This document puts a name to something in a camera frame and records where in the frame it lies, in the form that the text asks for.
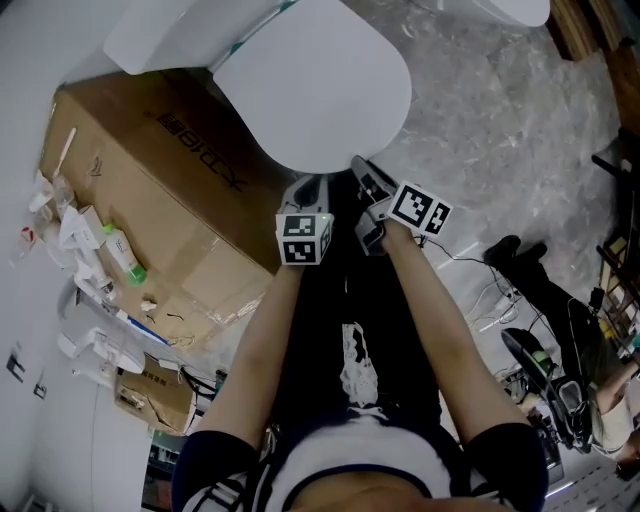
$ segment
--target white lace trim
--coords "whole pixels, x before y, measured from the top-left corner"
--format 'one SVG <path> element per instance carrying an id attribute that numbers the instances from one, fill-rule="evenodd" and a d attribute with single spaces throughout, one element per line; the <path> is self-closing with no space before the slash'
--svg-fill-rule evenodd
<path id="1" fill-rule="evenodd" d="M 353 337 L 358 331 L 362 338 L 364 358 L 358 362 L 357 342 Z M 373 405 L 378 401 L 378 374 L 369 358 L 367 342 L 359 324 L 342 325 L 342 350 L 344 352 L 344 368 L 340 374 L 342 389 L 349 396 L 349 401 L 360 407 Z"/>

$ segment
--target green cap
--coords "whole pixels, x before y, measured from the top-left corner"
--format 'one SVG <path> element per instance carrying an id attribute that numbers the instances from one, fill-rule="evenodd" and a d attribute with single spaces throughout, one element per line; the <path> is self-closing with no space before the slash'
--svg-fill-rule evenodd
<path id="1" fill-rule="evenodd" d="M 127 277 L 131 286 L 140 286 L 147 278 L 147 271 L 142 265 L 138 264 L 129 271 Z"/>

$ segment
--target white box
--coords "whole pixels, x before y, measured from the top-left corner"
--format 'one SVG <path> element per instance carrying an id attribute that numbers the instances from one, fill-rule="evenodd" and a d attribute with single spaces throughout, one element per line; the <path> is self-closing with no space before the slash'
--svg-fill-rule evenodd
<path id="1" fill-rule="evenodd" d="M 276 238 L 283 265 L 320 265 L 333 230 L 330 213 L 280 213 Z"/>

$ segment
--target small package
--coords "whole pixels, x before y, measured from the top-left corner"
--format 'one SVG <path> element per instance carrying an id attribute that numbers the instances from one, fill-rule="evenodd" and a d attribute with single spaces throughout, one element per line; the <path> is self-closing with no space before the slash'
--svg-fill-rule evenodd
<path id="1" fill-rule="evenodd" d="M 178 372 L 162 368 L 146 356 L 142 373 L 121 371 L 116 383 L 116 405 L 174 436 L 187 433 L 196 411 L 196 397 Z"/>

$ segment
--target black shoe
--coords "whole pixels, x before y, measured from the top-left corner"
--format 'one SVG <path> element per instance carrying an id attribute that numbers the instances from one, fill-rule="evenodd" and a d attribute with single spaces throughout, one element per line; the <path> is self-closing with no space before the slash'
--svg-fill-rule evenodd
<path id="1" fill-rule="evenodd" d="M 542 242 L 538 242 L 531 249 L 518 255 L 518 258 L 526 258 L 531 261 L 538 262 L 545 254 L 547 254 L 547 246 Z"/>
<path id="2" fill-rule="evenodd" d="M 505 236 L 496 245 L 489 247 L 482 253 L 482 261 L 487 265 L 498 268 L 515 256 L 521 243 L 522 241 L 516 235 Z"/>

